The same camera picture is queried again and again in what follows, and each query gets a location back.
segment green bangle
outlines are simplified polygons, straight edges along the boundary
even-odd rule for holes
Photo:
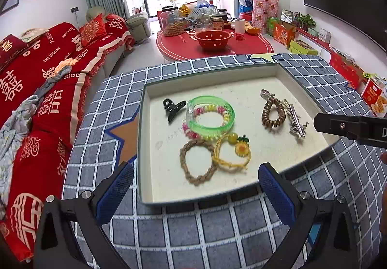
[[[212,104],[219,107],[224,107],[229,114],[229,121],[227,124],[219,127],[207,127],[200,125],[196,122],[194,117],[194,110],[197,105]],[[211,138],[218,139],[223,134],[227,133],[234,124],[235,112],[232,106],[223,99],[214,96],[199,96],[196,97],[187,103],[187,112],[186,112],[186,124],[189,129],[202,136],[203,139],[208,140]]]

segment sofa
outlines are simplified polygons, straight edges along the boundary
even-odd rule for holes
[[[120,19],[105,25],[104,36],[83,46],[73,25],[58,24],[0,71],[0,173],[5,182],[0,183],[0,206],[6,211],[0,231],[19,261],[33,256],[46,197],[61,197],[67,162],[89,103],[130,42],[134,43]],[[76,61],[65,66],[68,72],[38,98],[36,90],[44,88],[47,78],[56,78],[54,69],[70,58]],[[21,123],[4,133],[14,121],[10,119],[18,117]]]
[[[101,6],[94,6],[86,12],[86,21],[91,21],[99,14],[102,14],[104,22],[108,22],[106,16],[109,12]],[[126,24],[131,36],[136,42],[150,37],[150,28],[148,23],[148,14],[145,12],[134,14],[126,19]]]

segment tray rim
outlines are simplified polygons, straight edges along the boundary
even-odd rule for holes
[[[244,188],[247,188],[247,187],[251,187],[251,186],[254,186],[254,185],[258,185],[259,184],[259,181],[258,181],[258,175],[257,175],[257,181],[256,182],[253,182],[253,183],[250,183],[250,184],[246,184],[246,185],[243,185],[241,187],[237,187],[237,188],[234,188],[233,190],[227,190],[227,191],[224,191],[224,192],[219,192],[219,193],[216,193],[216,194],[213,194],[213,195],[208,195],[208,196],[202,196],[202,197],[196,197],[194,199],[187,199],[187,200],[177,200],[177,201],[165,201],[165,202],[162,202],[162,203],[145,203],[143,200],[142,200],[142,192],[141,192],[141,179],[140,179],[140,167],[139,167],[139,162],[140,162],[140,144],[141,144],[141,123],[142,123],[142,108],[143,108],[143,105],[144,105],[144,95],[145,95],[145,92],[146,92],[146,89],[148,86],[153,86],[155,84],[161,84],[161,83],[164,83],[164,82],[169,82],[171,80],[178,80],[178,79],[183,79],[183,78],[186,78],[186,77],[189,77],[189,76],[192,76],[192,75],[203,75],[203,74],[207,74],[207,73],[216,73],[218,71],[231,71],[231,70],[236,70],[236,69],[243,69],[243,68],[249,68],[249,67],[274,67],[274,66],[280,66],[289,76],[291,76],[293,78],[293,80],[298,84],[300,85],[303,90],[306,92],[306,94],[314,101],[314,103],[317,104],[317,106],[320,108],[320,110],[323,112],[323,113],[326,113],[328,114],[328,112],[324,109],[324,107],[319,103],[319,101],[312,95],[312,93],[308,90],[308,88],[306,88],[293,74],[291,74],[291,72],[289,72],[288,69],[286,69],[286,67],[284,65],[282,65],[281,63],[279,62],[274,62],[274,63],[257,63],[257,64],[249,64],[249,65],[240,65],[240,66],[232,66],[232,67],[224,67],[224,68],[220,68],[220,69],[209,69],[207,71],[201,71],[201,72],[197,72],[197,73],[188,73],[188,74],[185,74],[185,75],[180,75],[180,76],[176,76],[176,77],[172,77],[172,78],[167,78],[167,79],[164,79],[164,80],[156,80],[156,81],[152,81],[152,82],[149,82],[149,83],[146,83],[144,84],[144,88],[142,90],[142,93],[141,93],[141,102],[140,102],[140,106],[139,106],[139,114],[140,114],[140,117],[139,117],[139,127],[138,127],[138,136],[137,136],[137,172],[136,172],[136,178],[137,178],[137,191],[138,191],[138,195],[139,195],[139,200],[144,204],[144,205],[148,205],[148,206],[166,206],[166,205],[176,205],[176,204],[181,204],[181,203],[194,203],[196,201],[202,201],[202,200],[206,200],[206,199],[210,199],[210,198],[217,198],[219,196],[223,196],[225,194],[229,194],[229,193],[232,193],[232,192],[235,192],[235,191],[238,191],[238,190],[241,190],[241,189],[244,189]],[[294,166],[286,169],[286,170],[283,170],[283,171],[280,171],[278,172],[278,174],[283,174],[289,170],[292,170],[294,169],[295,167],[298,167],[306,162],[308,162],[309,160],[319,156],[320,154],[322,154],[324,151],[328,150],[329,148],[332,148],[332,146],[334,144],[336,144],[338,141],[339,141],[340,137],[337,136],[337,140],[328,145],[324,150],[322,150],[321,152],[319,153],[316,153],[315,155],[305,159],[304,161],[302,162],[299,162],[298,164],[295,164]]]

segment white tile floor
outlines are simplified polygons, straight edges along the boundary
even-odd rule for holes
[[[134,46],[133,52],[127,54],[124,58],[117,62],[111,73],[112,76],[146,66],[168,63],[156,46],[157,32],[160,30],[159,22],[156,20],[150,22],[149,24],[150,30],[153,32],[150,36],[150,41]],[[275,41],[271,36],[263,35],[263,37],[272,45],[274,53],[289,53],[289,50],[287,50],[284,45]]]

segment screw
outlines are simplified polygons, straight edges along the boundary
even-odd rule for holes
[[[82,198],[84,198],[84,199],[88,199],[88,198],[91,197],[91,191],[86,190],[86,191],[84,191],[84,192],[82,193],[81,196],[82,196]]]
[[[341,196],[341,195],[338,195],[338,196],[336,197],[336,199],[337,199],[337,201],[338,201],[339,203],[341,203],[341,204],[344,204],[344,203],[346,202],[345,197],[344,197],[344,196]]]
[[[47,196],[46,201],[47,201],[48,203],[51,203],[51,202],[54,201],[54,199],[55,199],[55,196],[54,196],[54,195],[49,195],[49,196]]]
[[[302,199],[305,199],[305,200],[307,200],[311,197],[311,195],[308,192],[301,192],[301,193],[299,193],[299,195]]]

